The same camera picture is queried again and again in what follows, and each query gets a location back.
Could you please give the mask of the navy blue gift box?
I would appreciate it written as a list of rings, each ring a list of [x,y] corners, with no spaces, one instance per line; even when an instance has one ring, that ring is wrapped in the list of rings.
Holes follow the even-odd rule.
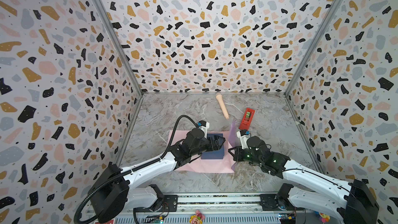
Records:
[[[225,155],[224,143],[226,141],[222,133],[210,133],[207,135],[210,147],[202,154],[202,160],[222,160]]]

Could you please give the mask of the pink wrapping paper sheet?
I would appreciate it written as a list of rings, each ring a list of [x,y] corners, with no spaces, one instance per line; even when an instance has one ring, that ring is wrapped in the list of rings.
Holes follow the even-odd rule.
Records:
[[[228,132],[211,132],[208,130],[208,134],[210,133],[222,133],[225,137],[226,141],[224,143],[224,151],[225,155],[222,160],[202,160],[201,156],[194,156],[193,159],[197,157],[195,161],[192,161],[189,164],[186,164],[183,167],[176,168],[176,161],[175,157],[170,152],[170,147],[176,144],[178,141],[185,139],[186,134],[189,131],[181,131],[178,130],[178,125],[175,125],[173,130],[169,133],[169,148],[168,152],[165,155],[165,162],[171,168],[171,171],[188,171],[188,172],[195,172],[195,173],[233,173],[234,170],[232,169],[234,161],[231,156],[227,154],[228,148],[231,147],[228,141]]]

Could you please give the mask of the red tape dispenser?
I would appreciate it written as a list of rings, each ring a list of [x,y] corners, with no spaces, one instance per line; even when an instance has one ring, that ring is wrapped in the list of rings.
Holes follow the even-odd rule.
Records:
[[[246,108],[246,110],[244,112],[244,116],[239,125],[240,130],[249,130],[251,122],[254,117],[254,114],[255,114],[255,110],[253,110],[251,108]]]

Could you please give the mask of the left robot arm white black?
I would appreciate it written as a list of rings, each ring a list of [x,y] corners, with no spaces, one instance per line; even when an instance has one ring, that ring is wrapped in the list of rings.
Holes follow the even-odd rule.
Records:
[[[194,128],[182,140],[168,144],[163,154],[148,161],[125,168],[110,165],[96,180],[80,205],[80,208],[83,208],[87,203],[91,203],[95,212],[86,223],[98,221],[104,224],[114,219],[125,208],[157,210],[163,201],[163,193],[156,185],[146,188],[140,186],[159,175],[193,162],[205,152],[222,150],[225,141],[226,139],[219,135],[209,138],[206,127]]]

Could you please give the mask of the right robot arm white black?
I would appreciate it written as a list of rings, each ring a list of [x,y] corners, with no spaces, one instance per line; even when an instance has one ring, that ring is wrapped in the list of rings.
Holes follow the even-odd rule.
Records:
[[[377,223],[379,205],[364,182],[348,182],[307,168],[271,151],[257,136],[244,135],[240,142],[240,146],[228,150],[235,162],[247,162],[266,174],[288,180],[272,201],[273,207],[309,209],[345,224]]]

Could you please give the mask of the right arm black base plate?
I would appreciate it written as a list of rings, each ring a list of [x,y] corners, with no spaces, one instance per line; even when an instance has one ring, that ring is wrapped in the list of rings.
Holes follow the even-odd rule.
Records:
[[[260,206],[263,211],[303,211],[294,207],[288,200],[288,193],[260,194]]]

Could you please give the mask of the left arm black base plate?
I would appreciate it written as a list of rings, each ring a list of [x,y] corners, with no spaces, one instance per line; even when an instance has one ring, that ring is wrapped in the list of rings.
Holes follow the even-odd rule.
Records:
[[[165,195],[163,198],[156,200],[150,207],[139,207],[136,209],[138,213],[157,213],[157,212],[176,212],[178,204],[178,195]]]

